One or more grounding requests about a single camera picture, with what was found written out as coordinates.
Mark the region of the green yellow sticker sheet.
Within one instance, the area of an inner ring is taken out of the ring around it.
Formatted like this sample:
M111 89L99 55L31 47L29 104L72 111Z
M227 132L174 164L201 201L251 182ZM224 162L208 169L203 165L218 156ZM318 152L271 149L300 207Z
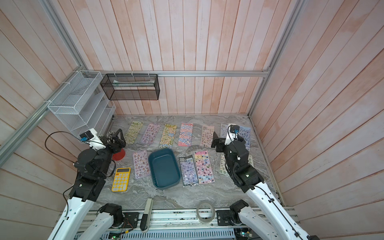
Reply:
M139 121L133 121L131 123L128 131L124 135L127 145L132 145L135 143L136 138L138 137L139 132L142 129L143 125L144 123Z

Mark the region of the dark blue sticker sheet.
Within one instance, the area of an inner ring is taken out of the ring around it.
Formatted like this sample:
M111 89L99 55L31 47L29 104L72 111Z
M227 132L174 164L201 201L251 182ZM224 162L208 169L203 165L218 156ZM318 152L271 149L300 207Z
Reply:
M246 149L250 150L251 128L240 126L239 135L245 140Z

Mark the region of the light blue sticker sheet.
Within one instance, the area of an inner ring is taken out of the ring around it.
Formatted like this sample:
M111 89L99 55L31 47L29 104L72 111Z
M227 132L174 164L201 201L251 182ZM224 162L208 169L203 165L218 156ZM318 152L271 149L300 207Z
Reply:
M229 124L221 124L220 127L220 138L226 138L228 135L228 126Z

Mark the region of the pastel sticker sheet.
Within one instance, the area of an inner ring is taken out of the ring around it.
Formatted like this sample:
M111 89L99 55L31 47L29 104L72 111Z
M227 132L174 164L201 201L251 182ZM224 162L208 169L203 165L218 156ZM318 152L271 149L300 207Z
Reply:
M206 147L206 148L211 148L214 131L215 131L214 126L203 126L202 127L201 146Z

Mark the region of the pink yellow cat sticker sheet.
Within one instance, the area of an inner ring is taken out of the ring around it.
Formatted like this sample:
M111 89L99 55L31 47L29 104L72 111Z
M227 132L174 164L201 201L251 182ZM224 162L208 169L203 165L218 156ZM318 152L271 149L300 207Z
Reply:
M199 184L213 183L215 179L208 152L195 152L195 163Z

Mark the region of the colourful small sticker sheet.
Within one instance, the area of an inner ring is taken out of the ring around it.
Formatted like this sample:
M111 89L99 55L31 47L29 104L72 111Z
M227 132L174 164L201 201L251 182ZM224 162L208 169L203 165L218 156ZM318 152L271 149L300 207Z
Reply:
M177 125L165 124L165 128L160 140L159 148L169 148L171 149L174 143L174 138L176 134Z

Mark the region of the purple sticker sheet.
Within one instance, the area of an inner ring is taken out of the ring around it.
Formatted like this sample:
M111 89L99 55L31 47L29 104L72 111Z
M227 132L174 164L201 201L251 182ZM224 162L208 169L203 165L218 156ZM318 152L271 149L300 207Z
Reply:
M180 157L180 169L184 187L192 187L199 184L193 156Z

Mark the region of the red blue cat sticker sheet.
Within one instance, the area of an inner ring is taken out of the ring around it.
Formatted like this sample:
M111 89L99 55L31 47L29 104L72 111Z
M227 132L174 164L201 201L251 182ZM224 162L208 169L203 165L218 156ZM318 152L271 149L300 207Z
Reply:
M193 124L182 123L178 146L190 147L192 145Z

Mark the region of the teal storage box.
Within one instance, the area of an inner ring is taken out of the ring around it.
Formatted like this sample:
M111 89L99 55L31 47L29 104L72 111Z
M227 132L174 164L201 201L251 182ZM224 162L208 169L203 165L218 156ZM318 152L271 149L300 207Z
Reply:
M179 184L181 173L172 149L161 149L148 158L153 184L157 189L165 190Z

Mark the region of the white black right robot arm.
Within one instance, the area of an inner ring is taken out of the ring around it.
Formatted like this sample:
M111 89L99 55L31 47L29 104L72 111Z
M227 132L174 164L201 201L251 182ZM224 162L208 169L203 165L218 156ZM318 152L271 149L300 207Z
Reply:
M245 201L230 206L234 221L251 228L263 240L318 240L297 224L275 198L261 174L249 164L245 140L228 135L225 139L213 135L212 148L223 153L226 171L239 187L266 216L261 218Z

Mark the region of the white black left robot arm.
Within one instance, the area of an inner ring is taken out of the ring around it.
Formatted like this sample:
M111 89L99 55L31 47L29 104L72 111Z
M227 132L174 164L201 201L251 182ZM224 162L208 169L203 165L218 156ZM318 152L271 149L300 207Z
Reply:
M78 170L76 180L67 191L66 207L56 226L51 232L50 240L73 240L79 228L98 199L113 163L113 155L119 153L126 141L121 129L103 138L98 137L95 129L80 134L77 138L89 144L89 149L78 155L74 167ZM102 206L94 222L81 233L81 240L99 240L110 228L121 228L125 224L122 207L116 204Z

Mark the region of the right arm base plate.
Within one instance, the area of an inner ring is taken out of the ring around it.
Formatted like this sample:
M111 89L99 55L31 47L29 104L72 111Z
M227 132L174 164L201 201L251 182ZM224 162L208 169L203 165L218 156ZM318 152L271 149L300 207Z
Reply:
M219 226L236 226L240 224L238 215L232 210L218 210L216 216Z

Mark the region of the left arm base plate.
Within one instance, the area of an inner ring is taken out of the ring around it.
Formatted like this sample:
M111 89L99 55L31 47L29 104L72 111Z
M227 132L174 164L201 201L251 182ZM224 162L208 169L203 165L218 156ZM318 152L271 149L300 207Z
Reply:
M138 226L139 212L123 212L123 229L135 229Z

